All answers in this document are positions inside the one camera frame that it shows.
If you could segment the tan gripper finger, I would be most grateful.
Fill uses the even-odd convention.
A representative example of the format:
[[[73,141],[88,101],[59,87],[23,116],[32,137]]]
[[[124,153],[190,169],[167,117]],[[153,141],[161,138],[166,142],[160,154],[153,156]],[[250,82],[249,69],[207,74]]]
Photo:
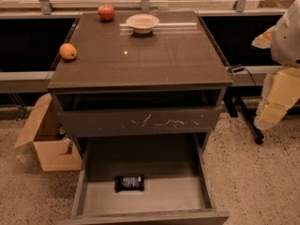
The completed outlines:
[[[276,74],[267,74],[262,86],[262,100],[254,119],[255,127],[261,130],[273,128],[299,99],[299,68],[289,67]]]
[[[268,28],[262,34],[255,37],[251,45],[259,49],[270,49],[272,46],[274,31],[275,26]]]

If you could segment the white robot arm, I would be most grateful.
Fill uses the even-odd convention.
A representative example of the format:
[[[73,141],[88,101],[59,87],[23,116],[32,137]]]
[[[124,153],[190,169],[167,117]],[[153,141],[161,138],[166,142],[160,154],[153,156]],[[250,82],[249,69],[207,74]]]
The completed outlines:
[[[252,46],[269,49],[283,69],[268,73],[254,126],[265,130],[276,126],[300,99],[300,0],[295,0],[277,23],[255,37]]]

